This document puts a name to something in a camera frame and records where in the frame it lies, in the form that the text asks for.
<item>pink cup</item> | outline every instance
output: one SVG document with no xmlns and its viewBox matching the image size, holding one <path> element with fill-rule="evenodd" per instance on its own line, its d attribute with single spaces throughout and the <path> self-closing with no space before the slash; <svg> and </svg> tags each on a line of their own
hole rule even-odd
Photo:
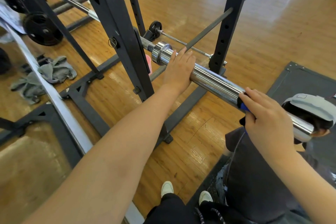
<svg viewBox="0 0 336 224">
<path fill-rule="evenodd" d="M 152 71 L 152 59 L 147 54 L 146 54 L 146 60 L 147 60 L 147 63 L 148 63 L 148 66 L 149 66 L 149 70 L 150 70 L 149 75 L 151 75 L 153 73 L 153 71 Z"/>
</svg>

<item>crumpled clothing on floor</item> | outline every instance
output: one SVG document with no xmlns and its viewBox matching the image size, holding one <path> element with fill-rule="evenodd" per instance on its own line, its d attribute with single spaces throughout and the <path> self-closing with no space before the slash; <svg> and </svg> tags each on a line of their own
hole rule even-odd
<svg viewBox="0 0 336 224">
<path fill-rule="evenodd" d="M 73 80 L 77 76 L 77 72 L 67 62 L 65 56 L 60 56 L 55 60 L 49 59 L 48 64 L 40 66 L 38 71 L 51 84 L 62 83 L 66 78 Z M 31 105 L 40 102 L 39 96 L 45 94 L 45 90 L 34 72 L 14 82 L 10 89 L 18 91 Z"/>
</svg>

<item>left hand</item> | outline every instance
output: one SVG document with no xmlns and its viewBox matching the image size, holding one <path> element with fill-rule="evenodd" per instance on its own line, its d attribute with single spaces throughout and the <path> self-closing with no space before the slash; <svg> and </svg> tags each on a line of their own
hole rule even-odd
<svg viewBox="0 0 336 224">
<path fill-rule="evenodd" d="M 186 52 L 183 48 L 178 55 L 176 51 L 171 55 L 165 71 L 163 86 L 176 90 L 178 95 L 182 94 L 190 85 L 190 74 L 194 69 L 196 57 L 193 52 Z"/>
</svg>

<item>black pants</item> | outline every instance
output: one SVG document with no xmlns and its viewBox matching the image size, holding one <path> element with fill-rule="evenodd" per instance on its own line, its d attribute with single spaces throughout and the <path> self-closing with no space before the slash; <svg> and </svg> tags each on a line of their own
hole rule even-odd
<svg viewBox="0 0 336 224">
<path fill-rule="evenodd" d="M 222 223 L 220 216 L 227 224 L 251 224 L 240 213 L 219 203 L 204 201 L 199 211 L 206 224 Z M 200 224 L 200 215 L 173 193 L 165 194 L 161 203 L 147 215 L 144 224 Z"/>
</svg>

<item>drawstring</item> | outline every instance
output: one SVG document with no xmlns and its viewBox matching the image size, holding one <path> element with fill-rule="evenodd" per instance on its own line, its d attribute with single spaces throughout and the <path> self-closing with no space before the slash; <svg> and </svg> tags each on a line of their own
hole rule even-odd
<svg viewBox="0 0 336 224">
<path fill-rule="evenodd" d="M 200 212 L 200 210 L 199 210 L 197 207 L 195 207 L 195 209 L 196 209 L 196 212 L 197 212 L 198 215 L 199 215 L 199 219 L 200 219 L 200 221 L 201 221 L 201 224 L 205 224 L 205 222 L 204 222 L 204 218 L 203 218 L 203 214 Z M 216 210 L 215 208 L 211 208 L 211 211 L 213 211 L 213 212 L 215 212 L 215 213 L 217 214 L 217 216 L 218 216 L 218 218 L 219 218 L 219 221 L 220 221 L 222 224 L 225 224 L 225 221 L 224 221 L 224 219 L 223 219 L 221 213 L 220 213 L 218 210 Z"/>
</svg>

